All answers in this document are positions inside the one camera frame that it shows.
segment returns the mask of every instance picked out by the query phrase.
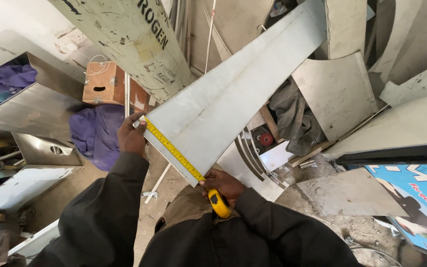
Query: black jacket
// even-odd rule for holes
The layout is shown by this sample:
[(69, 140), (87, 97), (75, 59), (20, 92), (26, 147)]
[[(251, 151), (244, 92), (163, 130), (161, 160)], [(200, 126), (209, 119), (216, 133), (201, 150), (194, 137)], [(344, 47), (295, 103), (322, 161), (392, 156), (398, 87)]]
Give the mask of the black jacket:
[[(30, 267), (132, 267), (140, 193), (149, 163), (124, 152), (63, 210), (60, 237)], [(212, 214), (157, 232), (139, 266), (361, 267), (321, 222), (266, 201), (253, 189), (239, 197), (241, 218), (213, 223)]]

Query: circular hole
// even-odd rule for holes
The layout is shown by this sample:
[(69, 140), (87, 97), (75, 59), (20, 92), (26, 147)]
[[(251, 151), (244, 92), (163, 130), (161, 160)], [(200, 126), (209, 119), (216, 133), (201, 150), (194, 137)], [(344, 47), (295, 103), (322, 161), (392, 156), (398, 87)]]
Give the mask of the circular hole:
[(62, 149), (60, 149), (60, 147), (58, 147), (58, 146), (51, 146), (50, 147), (50, 150), (52, 151), (52, 153), (54, 153), (54, 154), (57, 154), (57, 155), (60, 155), (60, 154), (62, 154)]
[(93, 90), (94, 90), (95, 92), (102, 92), (102, 91), (104, 91), (104, 90), (105, 90), (105, 87), (94, 87), (94, 88), (93, 88)]

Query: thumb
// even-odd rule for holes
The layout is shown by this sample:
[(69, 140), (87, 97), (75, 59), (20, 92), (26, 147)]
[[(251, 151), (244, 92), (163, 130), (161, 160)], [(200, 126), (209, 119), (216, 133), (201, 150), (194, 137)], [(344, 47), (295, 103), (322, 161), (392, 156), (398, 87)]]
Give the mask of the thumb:
[(138, 132), (139, 134), (144, 134), (144, 132), (146, 131), (146, 126), (148, 124), (145, 121), (141, 121), (138, 125), (138, 128), (134, 129), (136, 132)]
[(207, 188), (207, 189), (219, 189), (221, 186), (219, 181), (215, 179), (201, 180), (199, 181), (199, 184), (203, 188)]

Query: jacket sleeve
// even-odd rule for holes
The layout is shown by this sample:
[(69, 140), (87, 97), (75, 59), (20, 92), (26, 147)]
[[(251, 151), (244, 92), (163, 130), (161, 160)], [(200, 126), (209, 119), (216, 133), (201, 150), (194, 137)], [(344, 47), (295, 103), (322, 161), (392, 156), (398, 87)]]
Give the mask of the jacket sleeve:
[(139, 202), (149, 163), (122, 152), (106, 178), (97, 179), (62, 211), (60, 237), (29, 267), (132, 267)]
[(240, 194), (235, 210), (254, 232), (269, 241), (284, 266), (363, 266), (323, 223), (266, 201), (252, 188)]

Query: red grinding disc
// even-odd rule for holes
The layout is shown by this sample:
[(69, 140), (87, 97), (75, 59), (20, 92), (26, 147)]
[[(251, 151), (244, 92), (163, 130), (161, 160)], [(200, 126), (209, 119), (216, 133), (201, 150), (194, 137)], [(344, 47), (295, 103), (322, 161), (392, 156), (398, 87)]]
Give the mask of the red grinding disc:
[(259, 142), (264, 146), (272, 144), (273, 140), (273, 136), (270, 133), (264, 133), (259, 137)]

